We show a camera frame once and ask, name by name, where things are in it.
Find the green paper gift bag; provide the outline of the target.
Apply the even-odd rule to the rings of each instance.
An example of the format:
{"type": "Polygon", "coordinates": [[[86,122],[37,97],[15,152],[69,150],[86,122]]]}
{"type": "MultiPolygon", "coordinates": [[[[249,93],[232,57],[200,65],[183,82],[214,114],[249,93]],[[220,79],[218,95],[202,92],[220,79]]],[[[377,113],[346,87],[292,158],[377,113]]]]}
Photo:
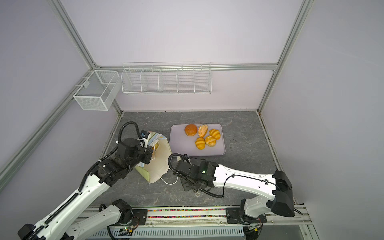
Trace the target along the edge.
{"type": "Polygon", "coordinates": [[[153,149],[152,159],[149,164],[139,163],[135,169],[149,183],[153,184],[160,180],[164,174],[168,172],[168,158],[172,154],[172,150],[168,139],[159,133],[150,132],[149,139],[145,140],[147,146],[153,146],[159,143],[157,150],[153,149]]]}

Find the round pale scored bun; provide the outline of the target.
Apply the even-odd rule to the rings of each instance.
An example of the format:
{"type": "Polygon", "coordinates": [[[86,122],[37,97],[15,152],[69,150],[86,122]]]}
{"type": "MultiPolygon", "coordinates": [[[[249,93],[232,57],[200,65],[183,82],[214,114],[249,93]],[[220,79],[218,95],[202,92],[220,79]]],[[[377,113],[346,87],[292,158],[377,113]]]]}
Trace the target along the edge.
{"type": "Polygon", "coordinates": [[[216,145],[216,143],[217,143],[217,140],[216,140],[215,137],[209,135],[209,136],[207,136],[207,137],[205,138],[205,143],[206,143],[206,145],[209,146],[209,147],[214,147],[214,146],[216,145]]]}

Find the round brown fake bun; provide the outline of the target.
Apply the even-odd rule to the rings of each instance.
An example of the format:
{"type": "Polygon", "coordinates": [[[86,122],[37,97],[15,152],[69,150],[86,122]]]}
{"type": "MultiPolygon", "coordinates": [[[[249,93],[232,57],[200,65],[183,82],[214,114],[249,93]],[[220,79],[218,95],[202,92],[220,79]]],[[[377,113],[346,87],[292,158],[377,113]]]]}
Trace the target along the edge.
{"type": "Polygon", "coordinates": [[[198,128],[194,124],[189,124],[185,126],[185,134],[189,137],[195,136],[198,132],[198,128]]]}

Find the oval orange fake bread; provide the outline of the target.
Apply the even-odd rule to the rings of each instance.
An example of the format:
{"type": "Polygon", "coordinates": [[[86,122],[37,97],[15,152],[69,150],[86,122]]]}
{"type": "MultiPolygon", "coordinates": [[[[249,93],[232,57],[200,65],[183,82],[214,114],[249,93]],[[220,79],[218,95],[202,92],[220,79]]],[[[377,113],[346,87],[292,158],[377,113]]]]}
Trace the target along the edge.
{"type": "Polygon", "coordinates": [[[208,125],[200,125],[198,127],[198,135],[200,138],[204,138],[208,132],[208,125]]]}

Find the yellow fake bread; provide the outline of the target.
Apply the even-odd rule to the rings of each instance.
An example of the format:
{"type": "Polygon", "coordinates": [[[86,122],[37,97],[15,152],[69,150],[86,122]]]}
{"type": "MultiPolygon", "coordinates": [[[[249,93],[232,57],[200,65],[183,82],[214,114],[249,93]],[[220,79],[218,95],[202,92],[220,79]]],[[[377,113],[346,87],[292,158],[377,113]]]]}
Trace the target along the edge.
{"type": "Polygon", "coordinates": [[[211,129],[209,131],[210,136],[214,137],[216,140],[219,140],[221,138],[221,133],[217,129],[211,129]]]}

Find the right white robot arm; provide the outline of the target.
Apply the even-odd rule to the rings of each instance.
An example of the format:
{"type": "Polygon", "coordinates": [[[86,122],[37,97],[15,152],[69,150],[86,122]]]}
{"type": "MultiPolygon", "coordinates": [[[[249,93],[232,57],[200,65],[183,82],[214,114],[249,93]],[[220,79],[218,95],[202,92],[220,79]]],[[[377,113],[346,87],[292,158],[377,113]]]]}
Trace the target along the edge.
{"type": "Polygon", "coordinates": [[[239,213],[233,218],[239,224],[263,224],[264,214],[269,212],[287,218],[295,216],[293,185],[285,172],[254,174],[206,160],[193,165],[187,155],[181,154],[171,154],[168,165],[182,180],[185,191],[193,190],[218,199],[225,197],[226,189],[254,194],[254,198],[241,201],[239,213]]]}

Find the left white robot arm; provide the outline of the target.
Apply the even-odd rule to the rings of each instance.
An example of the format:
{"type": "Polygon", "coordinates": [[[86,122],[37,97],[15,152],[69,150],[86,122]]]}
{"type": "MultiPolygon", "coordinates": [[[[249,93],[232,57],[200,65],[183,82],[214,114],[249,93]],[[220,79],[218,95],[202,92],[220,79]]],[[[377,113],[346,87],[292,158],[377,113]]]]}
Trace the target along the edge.
{"type": "Polygon", "coordinates": [[[102,193],[123,179],[139,163],[149,164],[153,148],[150,133],[140,131],[137,123],[127,122],[119,130],[117,145],[105,157],[93,164],[81,184],[61,205],[36,224],[25,224],[18,231],[22,240],[82,240],[114,224],[130,225],[132,207],[117,200],[79,223],[75,220],[102,193]]]}

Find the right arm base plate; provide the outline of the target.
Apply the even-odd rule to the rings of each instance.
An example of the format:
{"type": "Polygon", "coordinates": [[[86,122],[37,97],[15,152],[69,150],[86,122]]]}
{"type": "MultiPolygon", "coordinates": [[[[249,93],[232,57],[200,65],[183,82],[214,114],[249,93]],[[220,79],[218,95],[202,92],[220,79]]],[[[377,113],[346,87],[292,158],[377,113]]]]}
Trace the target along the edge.
{"type": "Polygon", "coordinates": [[[265,214],[261,214],[258,217],[250,217],[244,213],[244,210],[238,208],[226,208],[226,219],[228,224],[241,224],[241,225],[251,225],[251,224],[265,224],[267,223],[267,218],[265,214]]]}

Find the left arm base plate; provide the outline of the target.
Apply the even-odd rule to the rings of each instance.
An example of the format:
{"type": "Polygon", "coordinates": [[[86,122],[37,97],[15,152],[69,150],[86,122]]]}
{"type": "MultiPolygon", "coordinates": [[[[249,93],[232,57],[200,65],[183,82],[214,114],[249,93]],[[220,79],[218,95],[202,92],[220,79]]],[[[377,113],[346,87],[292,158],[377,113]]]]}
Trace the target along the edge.
{"type": "Polygon", "coordinates": [[[125,225],[134,225],[134,226],[143,226],[146,224],[148,215],[147,209],[133,209],[130,211],[125,211],[122,213],[118,224],[125,225]]]}

